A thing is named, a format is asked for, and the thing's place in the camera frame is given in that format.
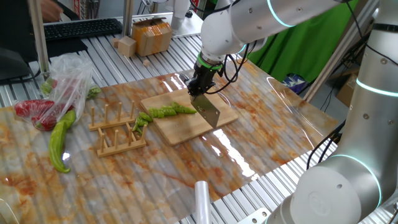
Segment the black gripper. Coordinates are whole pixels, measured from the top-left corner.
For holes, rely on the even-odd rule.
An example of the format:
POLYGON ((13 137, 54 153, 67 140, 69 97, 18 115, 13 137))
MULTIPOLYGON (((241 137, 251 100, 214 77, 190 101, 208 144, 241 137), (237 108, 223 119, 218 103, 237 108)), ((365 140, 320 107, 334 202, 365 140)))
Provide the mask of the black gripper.
POLYGON ((216 72, 217 69, 213 67, 207 68, 204 65, 195 64, 193 78, 188 79, 186 82, 189 95, 197 97, 207 93, 209 89, 215 86, 213 77, 216 72))

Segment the blurred person hand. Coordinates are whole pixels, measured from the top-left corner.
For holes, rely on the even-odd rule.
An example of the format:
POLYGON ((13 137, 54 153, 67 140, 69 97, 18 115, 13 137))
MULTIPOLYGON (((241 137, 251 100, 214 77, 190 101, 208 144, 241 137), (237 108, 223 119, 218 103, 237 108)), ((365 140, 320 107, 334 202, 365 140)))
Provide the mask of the blurred person hand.
POLYGON ((63 9, 53 0, 41 0, 42 19, 44 22, 57 22, 61 19, 63 9))

